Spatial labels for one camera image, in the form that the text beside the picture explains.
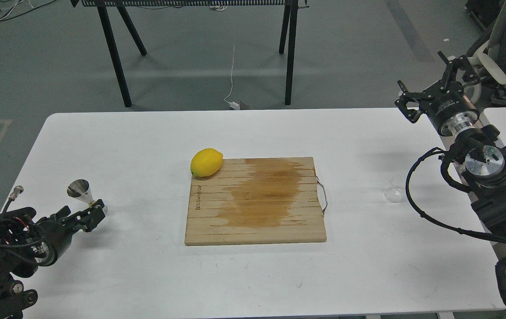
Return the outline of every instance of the lemon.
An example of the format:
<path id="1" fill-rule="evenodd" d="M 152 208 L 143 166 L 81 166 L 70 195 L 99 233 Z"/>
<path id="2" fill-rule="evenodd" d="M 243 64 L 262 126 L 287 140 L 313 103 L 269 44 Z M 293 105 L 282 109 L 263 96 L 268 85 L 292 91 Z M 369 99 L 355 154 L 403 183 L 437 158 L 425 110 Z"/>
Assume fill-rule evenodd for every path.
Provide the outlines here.
<path id="1" fill-rule="evenodd" d="M 206 177 L 217 172 L 222 164 L 223 154 L 216 149 L 206 148 L 194 155 L 190 163 L 190 172 L 198 177 Z"/>

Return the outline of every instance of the gray floor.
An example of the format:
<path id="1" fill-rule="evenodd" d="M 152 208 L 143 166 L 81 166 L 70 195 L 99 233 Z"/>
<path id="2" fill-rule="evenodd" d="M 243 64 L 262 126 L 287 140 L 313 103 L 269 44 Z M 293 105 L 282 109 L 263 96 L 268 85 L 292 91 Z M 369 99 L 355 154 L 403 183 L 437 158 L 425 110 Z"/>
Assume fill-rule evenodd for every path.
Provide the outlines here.
<path id="1" fill-rule="evenodd" d="M 299 12 L 290 106 L 283 103 L 286 55 L 277 53 L 282 8 L 130 8 L 146 57 L 139 55 L 117 10 L 109 10 L 131 109 L 123 107 L 95 8 L 72 8 L 58 0 L 0 23 L 0 120 L 12 120 L 0 143 L 0 210 L 53 113 L 228 109 L 223 99 L 231 88 L 233 44 L 229 101 L 243 101 L 251 109 L 393 107 L 398 79 L 411 90 L 430 85 L 444 69 L 436 52 L 464 54 L 479 36 L 464 2 L 309 1 L 311 7 Z M 66 138 L 72 143 L 78 135 L 70 132 Z"/>

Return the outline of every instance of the funnel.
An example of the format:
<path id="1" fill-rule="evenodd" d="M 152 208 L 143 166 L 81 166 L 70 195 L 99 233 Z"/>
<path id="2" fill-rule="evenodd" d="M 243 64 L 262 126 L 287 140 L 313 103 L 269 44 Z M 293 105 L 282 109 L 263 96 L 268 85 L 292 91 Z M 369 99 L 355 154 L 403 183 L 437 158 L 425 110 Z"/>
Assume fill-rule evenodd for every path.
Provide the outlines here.
<path id="1" fill-rule="evenodd" d="M 89 182 L 84 179 L 75 180 L 68 186 L 68 196 L 86 202 L 88 205 L 93 204 Z"/>

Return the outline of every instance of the wet stain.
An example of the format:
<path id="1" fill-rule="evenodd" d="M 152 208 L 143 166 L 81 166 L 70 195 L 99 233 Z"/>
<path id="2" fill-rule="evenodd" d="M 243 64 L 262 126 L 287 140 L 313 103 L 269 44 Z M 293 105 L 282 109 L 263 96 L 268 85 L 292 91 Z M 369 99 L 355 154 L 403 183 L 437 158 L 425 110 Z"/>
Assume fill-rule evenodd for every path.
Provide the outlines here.
<path id="1" fill-rule="evenodd" d="M 224 218 L 223 226 L 269 228 L 281 225 L 289 217 L 294 197 L 300 192 L 302 175 L 300 163 L 282 158 L 254 158 L 245 160 L 248 179 L 224 190 L 233 202 L 223 204 L 217 217 Z"/>

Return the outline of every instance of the white wire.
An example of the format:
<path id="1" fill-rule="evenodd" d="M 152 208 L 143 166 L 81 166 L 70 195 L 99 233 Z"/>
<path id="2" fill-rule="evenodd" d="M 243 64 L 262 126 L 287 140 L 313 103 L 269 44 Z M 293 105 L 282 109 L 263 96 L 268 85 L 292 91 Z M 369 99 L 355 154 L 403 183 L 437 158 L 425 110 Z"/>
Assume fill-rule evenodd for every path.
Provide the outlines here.
<path id="1" fill-rule="evenodd" d="M 12 11 L 14 10 L 14 8 L 16 8 L 16 6 L 18 6 L 19 4 L 21 4 L 22 2 L 24 2 L 24 0 L 18 0 L 13 6 L 12 8 L 10 8 L 10 11 L 6 14 L 6 16 L 3 16 L 2 18 L 0 18 L 0 21 L 8 18 L 10 16 L 10 14 L 12 13 Z"/>
<path id="2" fill-rule="evenodd" d="M 217 12 L 224 12 L 227 10 L 227 6 L 210 6 L 210 9 L 216 10 Z"/>
<path id="3" fill-rule="evenodd" d="M 0 11 L 6 11 L 6 10 L 10 10 L 13 8 L 14 5 L 12 5 L 10 8 L 0 8 Z"/>
<path id="4" fill-rule="evenodd" d="M 229 91 L 229 95 L 227 95 L 223 101 L 226 101 L 227 103 L 231 104 L 230 101 L 227 101 L 227 98 L 231 96 L 231 93 L 233 92 L 233 67 L 235 66 L 235 34 L 233 34 L 233 61 L 231 62 L 231 89 Z"/>

